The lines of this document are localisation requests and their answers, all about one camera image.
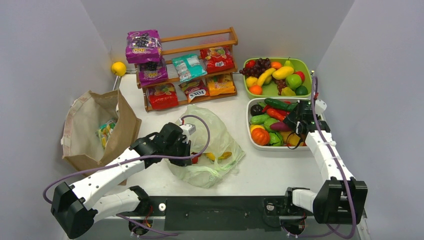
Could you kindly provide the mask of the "purple toy sweet potato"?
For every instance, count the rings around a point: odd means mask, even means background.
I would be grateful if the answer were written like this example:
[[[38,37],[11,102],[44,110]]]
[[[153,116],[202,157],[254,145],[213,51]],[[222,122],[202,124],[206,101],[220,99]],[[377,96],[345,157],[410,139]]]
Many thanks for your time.
[[[269,128],[275,132],[291,132],[292,129],[284,122],[279,121],[271,124]]]

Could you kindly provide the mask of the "pale green plastic grocery bag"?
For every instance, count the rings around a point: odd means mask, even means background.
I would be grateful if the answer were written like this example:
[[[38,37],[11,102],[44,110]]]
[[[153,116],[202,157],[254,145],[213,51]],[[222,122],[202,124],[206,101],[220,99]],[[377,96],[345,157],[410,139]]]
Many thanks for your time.
[[[188,105],[182,116],[197,116],[205,121],[210,131],[210,141],[197,157],[197,163],[189,166],[177,166],[167,161],[167,166],[178,179],[196,187],[209,189],[221,182],[224,176],[233,170],[245,156],[245,152],[230,135],[224,122],[211,110]]]

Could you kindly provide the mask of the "green Fox's candy bag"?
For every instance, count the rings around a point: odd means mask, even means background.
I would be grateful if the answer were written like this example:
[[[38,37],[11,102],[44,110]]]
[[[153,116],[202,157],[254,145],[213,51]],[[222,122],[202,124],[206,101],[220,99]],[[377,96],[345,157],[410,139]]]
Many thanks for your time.
[[[112,132],[116,126],[116,123],[116,119],[110,119],[96,130],[95,134],[99,138],[103,149],[106,148],[109,138],[112,135]]]

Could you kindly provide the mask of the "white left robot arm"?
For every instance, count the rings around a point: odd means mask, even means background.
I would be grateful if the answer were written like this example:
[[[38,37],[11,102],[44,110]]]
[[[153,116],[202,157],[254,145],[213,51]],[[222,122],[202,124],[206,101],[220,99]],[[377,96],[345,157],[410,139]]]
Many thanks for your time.
[[[160,132],[138,138],[106,169],[101,169],[71,185],[62,182],[54,189],[51,213],[69,239],[85,234],[94,223],[123,212],[143,215],[149,210],[149,196],[139,186],[120,193],[107,193],[162,159],[176,157],[177,164],[191,165],[190,135],[193,124],[165,124]]]

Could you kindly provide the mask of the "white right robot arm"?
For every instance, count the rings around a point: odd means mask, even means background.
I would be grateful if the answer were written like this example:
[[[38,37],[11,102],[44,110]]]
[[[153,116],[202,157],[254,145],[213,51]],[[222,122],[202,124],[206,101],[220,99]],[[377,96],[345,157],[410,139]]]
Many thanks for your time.
[[[358,225],[364,211],[368,187],[356,180],[345,166],[324,120],[315,110],[318,101],[298,100],[294,110],[283,121],[299,137],[304,137],[323,179],[318,192],[303,187],[286,190],[283,209],[290,215],[301,209],[313,214],[319,224]]]

